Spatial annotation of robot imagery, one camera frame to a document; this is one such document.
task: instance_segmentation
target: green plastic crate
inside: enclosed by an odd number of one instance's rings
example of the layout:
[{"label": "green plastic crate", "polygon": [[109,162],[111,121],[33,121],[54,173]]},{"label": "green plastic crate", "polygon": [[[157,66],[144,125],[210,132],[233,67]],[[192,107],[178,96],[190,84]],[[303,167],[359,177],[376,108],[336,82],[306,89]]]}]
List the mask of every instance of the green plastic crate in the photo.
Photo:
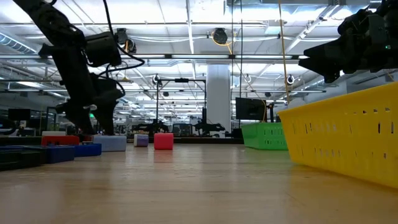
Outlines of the green plastic crate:
[{"label": "green plastic crate", "polygon": [[287,150],[282,123],[253,123],[242,126],[246,147],[260,150]]}]

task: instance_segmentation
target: column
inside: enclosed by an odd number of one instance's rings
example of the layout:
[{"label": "column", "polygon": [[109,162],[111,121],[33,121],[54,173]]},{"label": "column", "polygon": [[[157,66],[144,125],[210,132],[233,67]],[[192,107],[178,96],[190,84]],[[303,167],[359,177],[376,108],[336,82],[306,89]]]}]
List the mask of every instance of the column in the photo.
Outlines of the column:
[{"label": "column", "polygon": [[229,65],[208,65],[207,123],[220,123],[231,132],[231,73]]}]

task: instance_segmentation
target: table surface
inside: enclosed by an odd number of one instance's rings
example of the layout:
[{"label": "table surface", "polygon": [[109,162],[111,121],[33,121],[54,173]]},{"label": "table surface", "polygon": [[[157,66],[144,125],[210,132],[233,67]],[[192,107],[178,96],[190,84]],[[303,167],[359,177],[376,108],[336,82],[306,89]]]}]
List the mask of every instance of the table surface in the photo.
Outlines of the table surface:
[{"label": "table surface", "polygon": [[133,148],[0,172],[1,223],[394,223],[398,190],[239,145]]}]

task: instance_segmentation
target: yellow basket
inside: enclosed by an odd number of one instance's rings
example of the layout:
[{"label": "yellow basket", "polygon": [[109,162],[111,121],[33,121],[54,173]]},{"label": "yellow basket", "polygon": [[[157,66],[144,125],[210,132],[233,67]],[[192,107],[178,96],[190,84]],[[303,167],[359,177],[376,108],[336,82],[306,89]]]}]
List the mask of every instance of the yellow basket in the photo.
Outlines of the yellow basket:
[{"label": "yellow basket", "polygon": [[279,112],[291,159],[398,188],[398,83]]}]

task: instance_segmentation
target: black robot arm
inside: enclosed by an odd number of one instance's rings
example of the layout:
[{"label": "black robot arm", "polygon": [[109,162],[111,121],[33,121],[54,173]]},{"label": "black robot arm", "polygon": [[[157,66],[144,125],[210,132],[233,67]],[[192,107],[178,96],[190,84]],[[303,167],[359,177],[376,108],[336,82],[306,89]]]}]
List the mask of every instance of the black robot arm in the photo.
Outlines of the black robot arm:
[{"label": "black robot arm", "polygon": [[340,72],[378,72],[398,68],[398,0],[383,0],[375,12],[360,9],[338,27],[340,37],[304,51],[299,65],[323,75],[325,83]]},{"label": "black robot arm", "polygon": [[125,92],[116,88],[119,85],[117,81],[102,79],[99,75],[90,73],[87,67],[99,67],[108,63],[108,69],[121,64],[113,33],[104,32],[85,37],[64,14],[53,7],[56,0],[52,3],[44,0],[14,2],[32,18],[52,44],[44,44],[39,55],[43,58],[52,56],[62,78],[60,84],[65,85],[70,96],[66,103],[56,107],[57,112],[65,112],[66,117],[84,134],[94,134],[89,113],[90,108],[96,108],[92,113],[99,124],[106,134],[114,134],[113,111],[117,99],[123,97]]}]

